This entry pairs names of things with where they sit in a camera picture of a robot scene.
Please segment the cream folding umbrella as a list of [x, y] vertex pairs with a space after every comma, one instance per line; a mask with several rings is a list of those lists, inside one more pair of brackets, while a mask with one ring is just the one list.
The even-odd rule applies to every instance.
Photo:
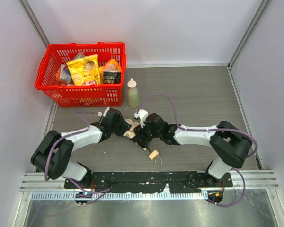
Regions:
[[[134, 132], [134, 129], [138, 128], [140, 125], [138, 122], [134, 122], [131, 118], [125, 119], [125, 122], [130, 125], [130, 129], [127, 130], [124, 134], [123, 137], [129, 138], [131, 141], [134, 141], [134, 139], [137, 139], [137, 136]], [[151, 161], [154, 161], [155, 166], [161, 167], [163, 162], [162, 159], [160, 158], [160, 153], [155, 149], [155, 150], [150, 150], [149, 147], [141, 147], [138, 145], [137, 142], [135, 144], [145, 152], [149, 152], [148, 158]]]

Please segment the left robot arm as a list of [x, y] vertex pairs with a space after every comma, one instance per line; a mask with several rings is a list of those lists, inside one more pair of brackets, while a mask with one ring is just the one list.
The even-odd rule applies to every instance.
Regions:
[[112, 134], [122, 137], [131, 127], [116, 109], [108, 107], [98, 115], [99, 121], [88, 123], [83, 129], [66, 133], [51, 130], [45, 135], [30, 159], [31, 164], [44, 173], [45, 180], [64, 177], [82, 187], [91, 184], [91, 170], [81, 163], [71, 162], [72, 152], [101, 143]]

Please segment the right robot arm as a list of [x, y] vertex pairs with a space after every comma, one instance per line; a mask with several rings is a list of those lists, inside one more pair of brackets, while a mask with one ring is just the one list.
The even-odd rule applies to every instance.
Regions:
[[154, 138], [167, 145], [211, 147], [218, 157], [211, 161], [205, 171], [205, 180], [210, 186], [218, 186], [228, 171], [242, 168], [252, 146], [248, 134], [239, 131], [228, 121], [210, 127], [189, 127], [169, 124], [156, 113], [148, 114], [145, 110], [135, 113], [134, 118], [140, 124], [134, 129], [133, 140], [141, 148], [147, 148]]

